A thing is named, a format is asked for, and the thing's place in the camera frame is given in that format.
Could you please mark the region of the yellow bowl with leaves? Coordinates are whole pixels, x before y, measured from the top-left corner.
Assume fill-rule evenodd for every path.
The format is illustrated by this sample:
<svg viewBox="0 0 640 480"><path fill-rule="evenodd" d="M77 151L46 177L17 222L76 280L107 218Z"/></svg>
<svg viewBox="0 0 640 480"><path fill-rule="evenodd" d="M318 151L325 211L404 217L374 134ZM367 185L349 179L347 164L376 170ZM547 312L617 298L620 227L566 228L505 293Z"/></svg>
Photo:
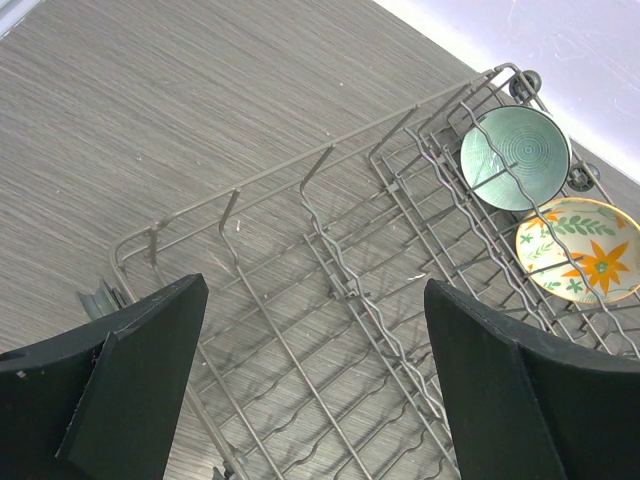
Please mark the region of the yellow bowl with leaves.
<svg viewBox="0 0 640 480"><path fill-rule="evenodd" d="M516 233L528 278L574 303L620 301L639 289L639 224L622 210L583 197L554 199Z"/></svg>

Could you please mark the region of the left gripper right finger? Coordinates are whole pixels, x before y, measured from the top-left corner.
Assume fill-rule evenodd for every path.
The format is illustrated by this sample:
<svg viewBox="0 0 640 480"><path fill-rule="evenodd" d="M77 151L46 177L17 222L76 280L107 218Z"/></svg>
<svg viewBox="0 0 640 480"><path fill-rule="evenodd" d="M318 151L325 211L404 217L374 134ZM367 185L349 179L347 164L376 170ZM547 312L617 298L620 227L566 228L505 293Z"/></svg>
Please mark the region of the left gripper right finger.
<svg viewBox="0 0 640 480"><path fill-rule="evenodd" d="M636 479L639 363L431 279L425 317L464 479Z"/></svg>

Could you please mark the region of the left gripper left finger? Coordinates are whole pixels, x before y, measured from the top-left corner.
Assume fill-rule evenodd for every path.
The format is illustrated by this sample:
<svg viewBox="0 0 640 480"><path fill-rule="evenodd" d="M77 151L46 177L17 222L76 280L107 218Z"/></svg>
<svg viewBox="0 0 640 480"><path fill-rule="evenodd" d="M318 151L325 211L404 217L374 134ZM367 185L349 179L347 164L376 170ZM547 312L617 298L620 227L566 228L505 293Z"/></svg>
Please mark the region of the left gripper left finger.
<svg viewBox="0 0 640 480"><path fill-rule="evenodd" d="M208 287L187 275L1 356L4 479L161 479Z"/></svg>

